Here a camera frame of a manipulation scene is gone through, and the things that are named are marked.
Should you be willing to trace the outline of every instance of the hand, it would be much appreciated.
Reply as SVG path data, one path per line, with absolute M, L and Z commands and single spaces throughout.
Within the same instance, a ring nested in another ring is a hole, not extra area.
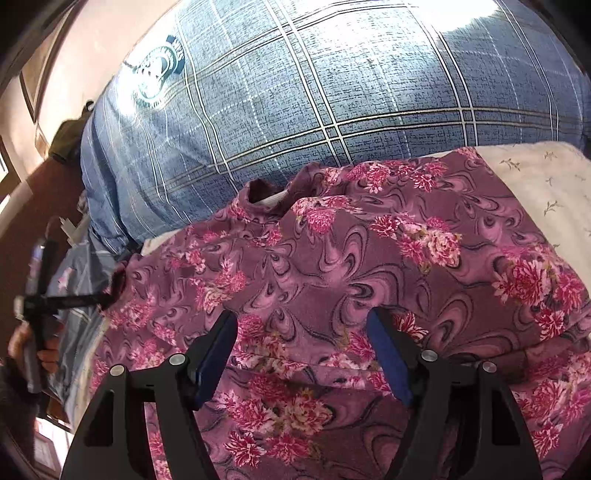
M 63 325 L 59 327 L 58 332 L 63 330 Z M 10 356 L 18 365 L 21 373 L 24 373 L 24 360 L 23 350 L 25 344 L 33 338 L 33 330 L 28 323 L 23 323 L 18 326 L 10 342 L 8 343 L 8 356 Z M 60 359 L 60 353 L 58 351 L 60 345 L 60 339 L 57 336 L 53 336 L 49 340 L 46 340 L 46 350 L 37 352 L 37 357 L 41 360 L 41 365 L 49 373 L 54 374 L 58 370 L 57 361 Z

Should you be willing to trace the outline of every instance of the purple floral garment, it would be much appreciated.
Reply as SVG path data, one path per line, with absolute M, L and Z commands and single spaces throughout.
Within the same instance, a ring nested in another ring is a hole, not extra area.
M 196 414 L 219 476 L 378 479 L 408 419 L 365 334 L 381 305 L 426 348 L 494 361 L 545 477 L 568 468 L 589 436 L 589 296 L 473 149 L 310 164 L 279 205 L 254 204 L 270 193 L 250 182 L 211 220 L 130 260 L 93 388 L 115 363 L 185 351 L 232 309 L 238 341 Z M 158 477 L 170 478 L 153 406 L 147 418 Z

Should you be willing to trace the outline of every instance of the person's arm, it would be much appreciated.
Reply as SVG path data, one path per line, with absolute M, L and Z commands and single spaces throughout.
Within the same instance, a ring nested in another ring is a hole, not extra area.
M 0 419 L 8 426 L 23 454 L 34 456 L 35 416 L 38 395 L 29 393 L 27 380 L 23 376 L 23 350 L 32 337 L 31 328 L 23 324 L 17 327 L 8 344 L 8 355 L 0 367 Z M 50 373 L 57 371 L 59 338 L 46 342 L 47 350 L 37 352 L 43 368 Z

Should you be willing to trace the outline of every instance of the dark sleeve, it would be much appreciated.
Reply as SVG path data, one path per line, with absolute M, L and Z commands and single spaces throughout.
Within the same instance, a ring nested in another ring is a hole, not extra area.
M 34 457 L 35 417 L 39 395 L 30 394 L 16 362 L 6 357 L 0 367 L 0 418 L 28 459 Z

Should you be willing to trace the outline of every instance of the silver bolt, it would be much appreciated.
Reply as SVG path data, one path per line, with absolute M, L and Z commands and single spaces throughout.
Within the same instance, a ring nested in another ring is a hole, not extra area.
M 421 352 L 421 358 L 426 362 L 434 362 L 437 360 L 437 353 L 435 353 L 433 350 L 423 350 Z
M 485 372 L 489 372 L 490 374 L 493 374 L 496 372 L 496 365 L 493 362 L 484 362 L 482 364 L 482 369 Z
M 113 375 L 114 377 L 122 375 L 123 372 L 125 372 L 125 367 L 123 365 L 115 365 L 111 368 L 111 375 Z
M 184 363 L 184 355 L 182 353 L 175 353 L 168 361 L 171 365 L 182 365 Z

